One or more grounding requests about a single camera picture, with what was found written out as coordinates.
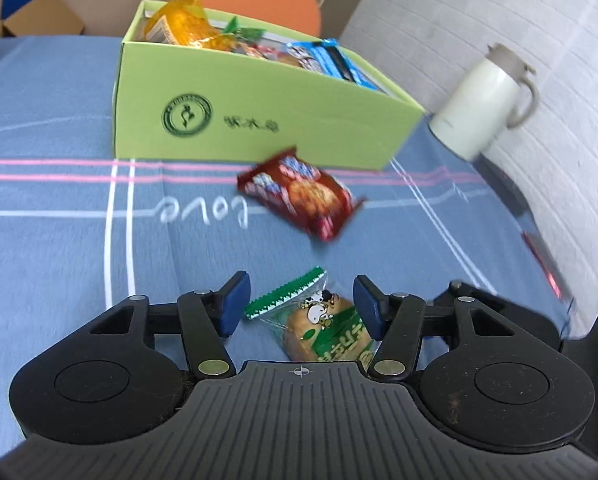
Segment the green-trim sandwich biscuit packet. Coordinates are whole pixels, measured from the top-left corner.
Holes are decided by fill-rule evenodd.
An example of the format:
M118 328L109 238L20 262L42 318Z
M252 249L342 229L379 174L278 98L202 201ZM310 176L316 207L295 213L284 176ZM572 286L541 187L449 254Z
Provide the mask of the green-trim sandwich biscuit packet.
M244 317L266 324L292 362L356 361L368 367L375 354L353 302L338 294L319 266L252 300Z

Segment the dark red cookie packet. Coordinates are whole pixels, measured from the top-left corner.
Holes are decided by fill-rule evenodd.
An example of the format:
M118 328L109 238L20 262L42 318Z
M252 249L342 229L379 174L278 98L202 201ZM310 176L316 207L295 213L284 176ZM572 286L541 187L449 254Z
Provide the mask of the dark red cookie packet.
M327 171L306 162L295 146L237 176L237 190L255 198L322 242L334 240L364 205Z

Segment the blue wafer snack packet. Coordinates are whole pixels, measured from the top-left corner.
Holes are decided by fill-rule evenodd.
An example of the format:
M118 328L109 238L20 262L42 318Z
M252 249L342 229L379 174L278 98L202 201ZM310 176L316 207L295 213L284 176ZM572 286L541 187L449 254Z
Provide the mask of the blue wafer snack packet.
M290 42L282 53L309 72L353 82L369 90L379 90L339 49L335 39Z

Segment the orange bread clear packet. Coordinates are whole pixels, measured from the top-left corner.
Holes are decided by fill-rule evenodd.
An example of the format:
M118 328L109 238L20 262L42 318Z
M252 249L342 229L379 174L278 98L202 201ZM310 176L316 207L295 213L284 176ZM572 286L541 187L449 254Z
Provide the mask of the orange bread clear packet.
M201 0L170 0L154 12L142 30L142 39L154 44L230 51L231 34L212 26Z

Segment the clear round cookie packet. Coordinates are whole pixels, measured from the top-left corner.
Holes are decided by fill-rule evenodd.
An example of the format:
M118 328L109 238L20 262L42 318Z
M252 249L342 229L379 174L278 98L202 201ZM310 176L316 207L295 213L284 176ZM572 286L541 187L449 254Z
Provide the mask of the clear round cookie packet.
M286 64L293 67L302 68L301 61L294 55L282 49L276 49L267 46L250 47L248 55L252 58L259 58L260 60L273 61L277 63Z

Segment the green snack packet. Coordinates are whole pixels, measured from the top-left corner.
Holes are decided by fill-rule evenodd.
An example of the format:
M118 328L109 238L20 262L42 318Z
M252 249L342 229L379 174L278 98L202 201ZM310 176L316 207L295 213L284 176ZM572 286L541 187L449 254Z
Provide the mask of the green snack packet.
M238 42L257 46L265 35L265 29L242 26L240 21L238 21L238 16L234 15L222 29L222 33L232 36Z

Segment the red-cased smartphone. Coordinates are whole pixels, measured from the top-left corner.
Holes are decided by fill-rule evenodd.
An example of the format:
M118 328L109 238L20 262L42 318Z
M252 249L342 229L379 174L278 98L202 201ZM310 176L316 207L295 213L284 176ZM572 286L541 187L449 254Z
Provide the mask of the red-cased smartphone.
M572 292L541 235L523 231L521 237L542 268L550 289L562 304L570 308L573 300Z

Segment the blue plaid tablecloth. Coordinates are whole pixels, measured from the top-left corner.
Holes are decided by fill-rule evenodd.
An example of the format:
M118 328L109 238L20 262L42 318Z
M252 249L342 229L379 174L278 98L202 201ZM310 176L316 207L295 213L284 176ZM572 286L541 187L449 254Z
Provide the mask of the blue plaid tablecloth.
M419 125L384 170L340 170L364 207L318 244L236 190L239 167L115 160L119 41L0 39L0 455L17 446L11 379L122 299L165 304L235 272L254 296L314 266L432 298L459 280L569 327L516 219L470 165Z

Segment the green cardboard box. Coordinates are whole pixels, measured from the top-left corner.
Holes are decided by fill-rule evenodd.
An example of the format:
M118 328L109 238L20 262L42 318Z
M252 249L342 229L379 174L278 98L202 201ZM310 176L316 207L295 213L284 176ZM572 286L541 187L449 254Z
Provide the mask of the green cardboard box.
M114 85L113 154L122 159L263 162L294 146L317 166L379 170L424 110L353 51L375 84L217 50L142 41L158 0L139 3Z

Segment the cream thermos jug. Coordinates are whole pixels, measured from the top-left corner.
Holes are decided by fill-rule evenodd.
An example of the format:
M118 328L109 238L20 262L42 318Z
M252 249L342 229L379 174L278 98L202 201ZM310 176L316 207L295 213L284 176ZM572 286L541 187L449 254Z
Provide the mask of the cream thermos jug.
M534 68L504 44L460 81L429 122L431 133L463 160L476 159L504 129L527 122L541 103Z

